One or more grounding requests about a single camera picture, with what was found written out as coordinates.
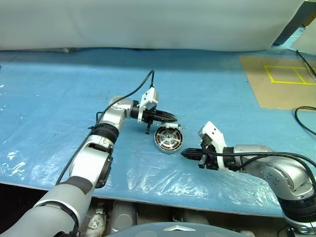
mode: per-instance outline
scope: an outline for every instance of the floor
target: floor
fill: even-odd
[[[0,233],[15,223],[36,201],[41,198],[45,191],[21,188],[18,186],[0,184]],[[105,206],[111,206],[112,200],[94,198],[93,202],[105,202]],[[181,213],[183,209],[161,207],[158,205],[137,204],[138,223],[171,221],[175,213]],[[218,212],[201,211],[211,225],[225,229],[240,231],[252,231],[256,237],[277,237],[277,232],[286,225],[282,218],[248,216],[227,214]],[[279,237],[285,237],[284,231]]]

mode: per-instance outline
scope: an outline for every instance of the robotic arm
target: robotic arm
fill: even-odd
[[[1,237],[76,237],[94,189],[103,187],[108,179],[114,144],[124,121],[134,118],[138,122],[147,123],[146,133],[149,133],[154,120],[161,123],[177,121],[176,116],[156,110],[158,93],[154,89],[153,80],[140,103],[125,97],[113,98],[111,106],[92,127],[89,136],[75,153],[69,178],[48,191]]]
[[[223,134],[211,122],[207,122],[198,134],[202,139],[202,149],[185,149],[181,153],[183,156],[199,160],[200,168],[239,171],[265,180],[292,228],[289,234],[296,237],[301,234],[316,236],[316,193],[311,180],[315,179],[308,172],[308,166],[282,157],[281,153],[275,153],[266,146],[228,147]]]

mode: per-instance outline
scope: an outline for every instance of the wrinkled plastic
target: wrinkled plastic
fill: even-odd
[[[0,182],[50,189],[110,98],[131,92],[152,68],[158,109],[176,115],[181,149],[198,148],[211,120],[228,146],[263,144],[315,159],[315,141],[291,111],[260,109],[237,54],[204,51],[0,52]],[[143,87],[131,99],[140,100]],[[301,113],[313,124],[314,113]],[[235,213],[281,215],[269,186],[242,173],[199,169],[155,147],[154,123],[127,120],[111,174],[95,195]]]

